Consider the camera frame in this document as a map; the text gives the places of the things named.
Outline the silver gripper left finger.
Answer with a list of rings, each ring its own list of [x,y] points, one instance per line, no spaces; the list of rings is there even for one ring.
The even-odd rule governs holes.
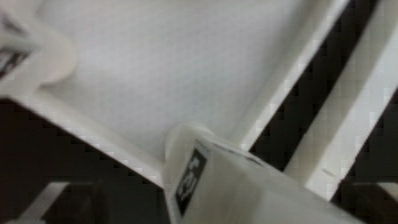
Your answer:
[[[25,209],[19,217],[11,221],[11,224],[46,224],[43,216],[51,208],[51,205],[60,197],[67,186],[67,182],[51,182],[46,185],[34,199],[34,202],[28,205],[28,208]]]

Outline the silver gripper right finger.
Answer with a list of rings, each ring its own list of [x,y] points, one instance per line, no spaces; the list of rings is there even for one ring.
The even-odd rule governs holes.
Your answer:
[[[398,200],[398,183],[394,183],[394,182],[378,182],[377,185],[382,188],[382,190],[386,191],[386,193],[389,194],[391,198],[394,200]]]

